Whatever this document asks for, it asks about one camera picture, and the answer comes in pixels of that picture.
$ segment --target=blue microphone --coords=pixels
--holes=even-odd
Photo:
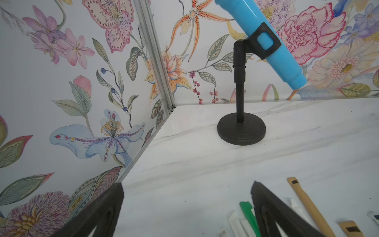
[[[248,36],[252,35],[262,23],[266,23],[278,37],[274,28],[253,0],[215,0],[215,3],[229,12]],[[266,32],[261,33],[257,41],[263,50],[269,49],[274,44],[274,40]],[[307,79],[292,54],[282,41],[281,43],[282,45],[267,58],[267,61],[292,90],[300,89],[307,83]]]

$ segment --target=purple flower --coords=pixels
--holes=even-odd
[[[368,29],[361,29],[357,24],[354,25],[354,28],[351,26],[346,27],[346,32],[347,34],[341,36],[342,40],[345,39],[344,44],[351,44],[356,38],[361,38],[370,33]]]
[[[264,16],[274,27],[282,27],[295,12],[294,0],[255,0]]]
[[[63,227],[70,217],[69,196],[62,191],[39,194],[27,204],[15,207],[8,214],[3,237],[47,237]]]
[[[373,27],[376,24],[376,20],[379,19],[379,5],[374,8],[374,5],[370,3],[365,9],[365,14],[359,13],[354,19],[360,29]]]
[[[132,161],[127,149],[130,143],[142,137],[145,122],[134,125],[128,132],[122,133],[124,127],[119,115],[111,110],[105,110],[104,115],[106,118],[100,121],[103,137],[96,137],[85,126],[75,124],[55,130],[50,136],[50,143],[69,148],[80,159],[88,159],[99,154],[106,162],[114,154],[120,154],[126,167]]]
[[[24,17],[22,18],[25,23],[30,26],[34,31],[36,31],[36,35],[45,34],[49,38],[50,41],[53,41],[53,38],[55,39],[65,39],[66,35],[57,30],[57,23],[54,17],[48,16],[46,18],[45,14],[35,5],[33,5],[34,14],[36,15],[37,19],[36,21],[33,18],[30,17]]]
[[[27,32],[26,35],[31,37],[31,40],[36,43],[34,45],[35,49],[43,51],[45,54],[49,54],[51,61],[54,64],[59,62],[59,56],[67,58],[66,51],[57,44],[51,42],[46,34],[36,35],[32,32]]]
[[[190,78],[194,78],[195,76],[196,76],[196,72],[195,71],[189,73],[189,77]]]

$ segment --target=marble tabletop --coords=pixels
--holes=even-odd
[[[244,218],[253,182],[293,198],[295,176],[337,237],[354,220],[379,236],[367,216],[379,212],[379,99],[245,104],[266,124],[251,146],[221,140],[217,123],[235,104],[178,106],[122,182],[125,199],[116,237],[216,236],[229,215]]]

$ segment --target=pink peony flower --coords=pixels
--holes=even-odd
[[[62,191],[36,195],[27,204],[8,214],[2,237],[48,237],[63,227],[70,217],[69,196]]]
[[[92,19],[105,31],[111,52],[122,51],[130,43],[134,20],[131,0],[83,0]]]
[[[53,41],[53,38],[66,38],[66,35],[63,32],[56,29],[58,25],[54,17],[46,17],[45,14],[35,5],[33,5],[33,11],[39,22],[30,17],[24,17],[22,19],[30,28],[36,31],[36,35],[40,36],[41,34],[46,34],[50,41]]]
[[[52,43],[47,35],[40,34],[38,36],[32,32],[27,32],[26,35],[30,36],[32,41],[36,43],[34,45],[35,49],[50,55],[51,61],[54,64],[59,62],[59,56],[66,58],[66,51],[59,45]]]
[[[86,44],[84,36],[81,35],[76,39],[69,28],[66,29],[66,36],[67,40],[59,39],[57,40],[57,44],[67,50],[67,61],[72,66],[75,66],[76,62],[79,61],[79,64],[83,68],[87,68],[86,56],[93,56],[95,52],[88,47],[84,47]]]
[[[290,17],[278,31],[299,65],[325,55],[336,45],[346,25],[346,13],[336,18],[333,15],[331,3],[321,9],[311,6],[299,15]]]

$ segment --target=black stand pole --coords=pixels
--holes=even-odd
[[[259,117],[243,111],[246,41],[238,40],[234,43],[233,64],[237,112],[224,116],[217,125],[217,132],[228,143],[240,146],[252,145],[265,137],[266,125]]]
[[[268,49],[258,42],[258,36],[267,33],[273,40]],[[254,53],[262,60],[268,58],[282,46],[275,33],[262,23],[247,39],[234,43],[233,68],[236,83],[237,112],[224,116],[217,125],[218,135],[226,142],[246,146],[260,142],[266,135],[266,125],[259,117],[243,111],[243,83],[246,78],[246,53]]]

